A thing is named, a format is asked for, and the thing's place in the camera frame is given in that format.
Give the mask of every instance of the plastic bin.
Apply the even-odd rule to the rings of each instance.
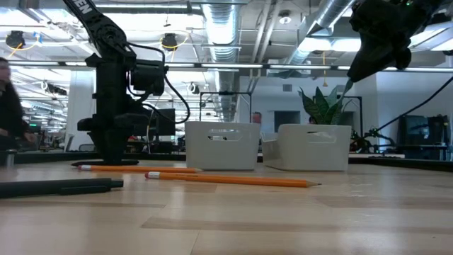
[[[263,140],[264,165],[287,171],[346,171],[350,136],[350,126],[281,125],[276,140]]]
[[[255,123],[186,122],[188,167],[204,170],[254,170],[260,126]]]

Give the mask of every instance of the wooden table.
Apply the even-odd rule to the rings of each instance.
[[[222,174],[306,178],[323,185],[146,181],[142,174],[78,172],[69,162],[18,165],[1,169],[1,181],[112,177],[123,178],[125,187],[0,200],[1,253],[453,254],[452,174],[367,165],[350,165],[348,173],[259,166]]]

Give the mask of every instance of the black marker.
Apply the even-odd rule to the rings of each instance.
[[[111,178],[1,182],[0,198],[103,193],[112,188],[122,188],[123,185],[123,180]]]

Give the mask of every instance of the pencil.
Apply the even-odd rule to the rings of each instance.
[[[162,172],[162,173],[184,173],[194,174],[200,169],[196,168],[185,168],[185,167],[150,167],[150,166],[89,166],[83,165],[77,167],[82,171],[121,171],[129,173],[146,173],[149,171]]]
[[[159,173],[149,172],[145,174],[148,179],[161,180],[184,180],[184,181],[201,181],[212,183],[232,183],[232,184],[249,184],[262,186],[282,186],[282,187],[299,187],[309,188],[312,186],[321,185],[301,179],[289,178],[260,178],[260,177],[240,177],[240,176],[218,176],[218,175],[202,175],[202,174],[175,174],[175,173]]]

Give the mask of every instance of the black jacket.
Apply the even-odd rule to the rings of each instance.
[[[5,92],[0,96],[0,128],[7,130],[11,137],[23,137],[28,124],[23,121],[21,101],[13,84],[6,85]]]

